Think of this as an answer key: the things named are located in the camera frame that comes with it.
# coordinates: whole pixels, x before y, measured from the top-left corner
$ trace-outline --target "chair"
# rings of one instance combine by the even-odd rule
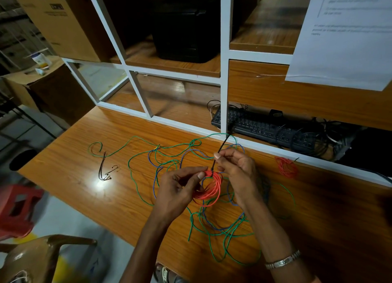
[[[8,185],[0,188],[0,241],[10,237],[25,237],[33,229],[30,222],[35,204],[44,191],[22,185]],[[18,196],[24,200],[17,201]]]
[[[44,236],[19,245],[0,243],[0,252],[8,253],[0,269],[0,283],[9,283],[25,272],[26,282],[51,283],[62,245],[96,245],[97,241],[61,234]]]

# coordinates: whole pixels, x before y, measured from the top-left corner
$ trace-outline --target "metal bracelet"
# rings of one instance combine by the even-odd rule
[[[282,266],[289,264],[290,262],[295,261],[299,256],[301,256],[301,252],[299,250],[297,250],[292,255],[290,255],[289,257],[286,257],[283,260],[278,260],[278,261],[275,261],[272,263],[266,263],[265,267],[267,268],[267,270],[273,270],[276,268],[280,268]]]

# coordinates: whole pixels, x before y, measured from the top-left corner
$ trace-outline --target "red plastic stool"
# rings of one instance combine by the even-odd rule
[[[0,188],[0,241],[10,237],[25,237],[32,231],[32,210],[43,193],[42,189],[21,185]],[[17,201],[20,195],[24,196],[23,200]]]

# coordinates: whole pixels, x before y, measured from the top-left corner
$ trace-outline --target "white metal frame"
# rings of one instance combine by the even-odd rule
[[[88,62],[83,60],[74,60],[69,58],[63,58],[66,65],[71,70],[73,76],[79,82],[81,87],[86,91],[86,93],[90,96],[90,98],[95,102],[96,105],[100,107],[104,107],[107,109],[111,109],[114,111],[122,112],[125,114],[129,114],[132,116],[148,119],[157,123],[161,123],[164,125],[176,127],[178,129],[182,129],[185,131],[193,132],[200,136],[207,136],[213,134],[214,132],[208,129],[196,127],[193,125],[177,122],[174,120],[154,116],[150,106],[148,104],[147,99],[144,96],[144,92],[140,88],[140,84],[138,79],[136,78],[136,72],[143,74],[150,74],[154,76],[168,77],[177,80],[183,81],[192,81],[198,83],[212,84],[220,86],[221,91],[221,115],[222,115],[222,123],[221,123],[221,132],[226,132],[227,130],[227,122],[223,117],[227,117],[227,91],[228,91],[228,67],[229,60],[244,60],[244,61],[254,61],[254,62],[266,62],[266,63],[278,63],[278,64],[290,64],[292,55],[290,54],[278,54],[278,53],[263,53],[263,52],[252,52],[252,51],[238,51],[238,50],[230,50],[230,40],[231,40],[231,25],[232,25],[232,13],[233,13],[233,0],[221,0],[221,76],[220,78],[200,76],[196,74],[187,74],[187,73],[178,73],[172,71],[164,71],[159,69],[151,69],[144,67],[137,67],[132,65],[127,65],[125,63],[126,53],[125,48],[122,45],[120,38],[117,34],[117,31],[114,28],[113,22],[109,16],[109,13],[103,3],[103,0],[91,0],[99,18],[102,21],[102,24],[110,38],[111,43],[117,53],[118,58],[120,59],[121,64],[115,63],[104,63],[104,62]],[[91,87],[88,85],[86,80],[80,74],[80,72],[76,69],[74,63],[82,63],[89,65],[97,65],[106,68],[116,68],[125,70],[127,77],[124,78],[121,82],[115,85],[110,89],[103,97],[98,98]],[[119,90],[125,83],[128,81],[131,82],[136,95],[138,96],[140,103],[143,107],[144,112],[139,112],[135,110],[131,110],[125,107],[120,107],[118,105],[113,105],[105,102],[109,97],[111,97],[117,90]],[[215,135],[213,136],[218,140],[224,140],[224,135]],[[326,160],[317,159],[314,157],[310,157],[307,155],[287,151],[284,149],[280,149],[277,147],[269,146],[262,143],[253,142],[250,140],[246,140],[243,138],[237,138],[237,141],[244,147],[248,147],[254,150],[262,151],[265,153],[269,153],[276,156],[283,156],[297,162],[305,163],[308,165],[312,165],[314,167],[319,167],[322,169],[326,169],[333,172],[338,172],[341,174],[345,174],[348,176],[356,177],[359,179],[363,179],[366,181],[378,183],[384,186],[392,186],[389,182],[387,182],[382,177],[371,173],[362,171],[359,169],[355,169],[352,167],[347,167],[344,165],[340,165],[337,163],[329,162]],[[229,138],[228,142],[234,142],[233,138]]]

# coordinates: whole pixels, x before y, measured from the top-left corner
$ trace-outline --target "red wire coil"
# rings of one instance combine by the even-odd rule
[[[199,206],[212,206],[214,203],[218,201],[220,195],[220,186],[223,181],[223,176],[220,173],[213,172],[210,170],[205,171],[205,176],[212,177],[214,181],[209,183],[206,187],[204,187],[204,191],[199,191],[199,190],[194,191],[193,201]],[[208,205],[199,204],[195,201],[195,200],[206,200],[213,197],[216,197],[216,199]]]
[[[283,176],[287,178],[294,178],[298,174],[298,168],[290,159],[284,157],[275,157],[275,160],[277,162],[279,172]]]

